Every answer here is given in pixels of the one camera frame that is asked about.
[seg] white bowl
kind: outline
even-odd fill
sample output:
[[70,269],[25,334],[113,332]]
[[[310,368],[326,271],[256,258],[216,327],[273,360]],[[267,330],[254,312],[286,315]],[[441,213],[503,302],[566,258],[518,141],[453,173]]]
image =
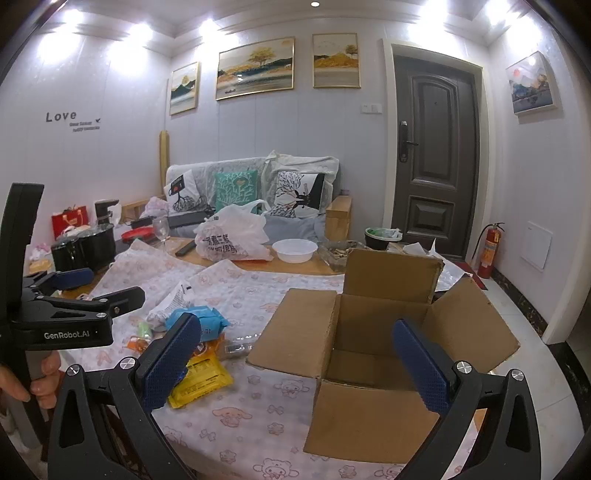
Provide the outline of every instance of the white bowl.
[[288,238],[275,242],[273,250],[277,252],[277,256],[284,262],[303,263],[312,258],[314,252],[318,250],[318,245],[309,240]]

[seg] white wall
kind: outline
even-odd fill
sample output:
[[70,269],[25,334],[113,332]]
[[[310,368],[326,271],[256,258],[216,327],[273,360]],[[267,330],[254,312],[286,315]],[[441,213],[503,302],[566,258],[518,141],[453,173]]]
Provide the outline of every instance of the white wall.
[[[160,191],[158,133],[170,59],[122,42],[52,33],[31,39],[0,86],[0,205],[13,181],[45,184],[33,244],[51,242],[51,214],[68,206]],[[100,118],[74,133],[46,113]]]
[[[561,107],[518,118],[512,111],[505,69],[536,50],[552,67]],[[566,47],[533,12],[494,42],[490,53],[498,132],[491,219],[506,222],[495,265],[549,322],[549,330],[560,322],[574,324],[591,280],[581,276],[581,267],[590,258],[586,244],[591,110],[585,98],[589,84]],[[520,256],[528,221],[553,233],[542,272]],[[550,342],[564,341],[566,336]]]
[[[332,155],[341,161],[340,187],[353,196],[351,238],[382,225],[387,162],[386,85],[382,38],[421,44],[475,63],[488,62],[486,48],[451,34],[417,32],[416,25],[356,18],[317,18],[270,25],[229,35],[172,61],[174,69],[200,60],[196,111],[167,116],[171,163],[267,155],[275,149],[300,156]],[[314,33],[356,32],[361,86],[312,87]],[[217,52],[260,40],[295,36],[295,89],[215,101]],[[383,115],[361,113],[362,103],[381,103]]]

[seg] tablecloth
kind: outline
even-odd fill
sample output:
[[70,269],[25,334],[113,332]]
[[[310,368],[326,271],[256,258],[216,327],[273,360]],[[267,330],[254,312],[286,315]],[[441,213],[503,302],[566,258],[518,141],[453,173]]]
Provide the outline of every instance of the tablecloth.
[[[217,308],[230,321],[226,336],[232,337],[262,332],[289,288],[341,292],[343,287],[342,275],[248,272],[230,261],[196,272],[195,265],[180,265],[174,258],[155,255],[150,248],[138,246],[126,257],[118,257],[93,295],[135,282],[148,289],[147,303],[153,307],[179,280],[187,280],[195,292],[195,304]],[[148,310],[144,307],[116,319],[112,346],[69,351],[72,361],[95,370],[113,367],[122,357],[132,355],[124,344]],[[257,369],[243,358],[225,361],[224,365],[234,379],[233,385],[184,408],[175,410],[166,405],[152,412],[169,442],[198,472],[211,478],[252,480],[392,480],[402,469],[402,465],[352,462],[303,452],[314,381]],[[476,435],[472,424],[445,478],[459,472]]]

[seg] mountain painting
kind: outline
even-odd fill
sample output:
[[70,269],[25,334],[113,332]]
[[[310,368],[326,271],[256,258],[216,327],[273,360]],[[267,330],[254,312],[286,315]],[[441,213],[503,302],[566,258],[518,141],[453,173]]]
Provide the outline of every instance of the mountain painting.
[[556,108],[544,57],[539,51],[510,66],[506,72],[514,114]]
[[356,33],[312,35],[314,88],[361,88]]
[[294,87],[294,37],[260,41],[223,51],[216,100]]
[[197,105],[197,72],[199,62],[173,72],[170,89],[170,115],[175,115]]

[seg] human hand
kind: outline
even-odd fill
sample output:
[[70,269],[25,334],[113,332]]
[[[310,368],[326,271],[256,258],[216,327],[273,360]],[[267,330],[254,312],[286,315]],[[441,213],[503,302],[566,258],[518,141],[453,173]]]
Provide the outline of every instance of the human hand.
[[[45,377],[31,382],[31,393],[37,397],[39,406],[46,410],[56,406],[56,390],[61,378],[60,364],[59,354],[52,352],[41,362],[41,371]],[[0,390],[4,390],[16,400],[27,402],[31,399],[31,394],[22,386],[19,379],[3,365],[0,365]]]

